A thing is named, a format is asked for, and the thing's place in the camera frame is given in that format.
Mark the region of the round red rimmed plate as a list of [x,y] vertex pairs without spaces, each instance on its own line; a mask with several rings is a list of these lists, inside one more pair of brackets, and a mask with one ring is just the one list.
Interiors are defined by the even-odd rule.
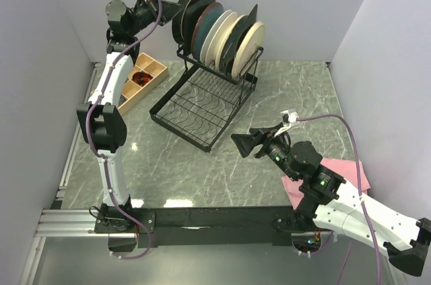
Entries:
[[183,20],[185,11],[190,5],[198,1],[199,0],[178,0],[178,4],[181,5],[183,8],[177,15],[175,15],[172,20],[172,37],[177,44],[182,44],[184,42]]

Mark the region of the black square floral plate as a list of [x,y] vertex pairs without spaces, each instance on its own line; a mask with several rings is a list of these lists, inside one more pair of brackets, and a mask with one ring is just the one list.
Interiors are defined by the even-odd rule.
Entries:
[[198,2],[188,6],[184,13],[183,18],[183,54],[189,55],[191,53],[191,40],[193,37],[193,32],[203,11],[210,4],[214,3],[216,0],[199,0]]

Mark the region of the teal brown rimmed plate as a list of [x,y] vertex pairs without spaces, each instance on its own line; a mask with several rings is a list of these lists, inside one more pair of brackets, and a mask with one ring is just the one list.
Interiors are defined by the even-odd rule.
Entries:
[[220,2],[214,2],[208,5],[199,17],[191,41],[191,54],[195,60],[200,60],[203,43],[212,26],[223,13],[223,5]]

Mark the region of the white fluted plate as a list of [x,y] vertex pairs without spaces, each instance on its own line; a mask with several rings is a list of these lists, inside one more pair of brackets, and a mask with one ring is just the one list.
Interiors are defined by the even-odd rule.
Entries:
[[200,52],[200,62],[201,63],[205,63],[205,57],[207,54],[207,51],[209,49],[209,46],[212,42],[212,39],[214,37],[214,35],[216,34],[216,32],[218,31],[219,27],[222,25],[222,23],[224,22],[224,20],[231,14],[233,13],[233,11],[231,9],[226,10],[213,24],[213,26],[211,27],[211,29],[209,30],[204,42],[203,42],[203,46],[201,48],[201,52]]

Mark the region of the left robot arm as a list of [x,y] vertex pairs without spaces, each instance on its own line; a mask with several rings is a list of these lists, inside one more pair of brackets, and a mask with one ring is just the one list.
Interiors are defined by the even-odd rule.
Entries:
[[109,2],[105,8],[108,20],[105,68],[94,93],[76,109],[84,141],[100,168],[103,200],[98,218],[110,219],[119,232],[131,230],[135,223],[121,160],[127,126],[119,112],[119,101],[139,55],[141,39],[137,34],[146,28],[153,32],[183,9],[181,4],[165,0],[137,0],[133,7],[121,0]]

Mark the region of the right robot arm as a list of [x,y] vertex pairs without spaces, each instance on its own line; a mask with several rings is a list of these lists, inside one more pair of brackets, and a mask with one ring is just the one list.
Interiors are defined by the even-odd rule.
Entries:
[[430,248],[430,220],[405,216],[358,189],[345,177],[322,165],[323,157],[309,141],[290,142],[278,127],[252,128],[231,136],[240,155],[268,157],[291,180],[300,181],[303,195],[294,210],[302,230],[316,226],[377,247],[398,270],[420,277]]

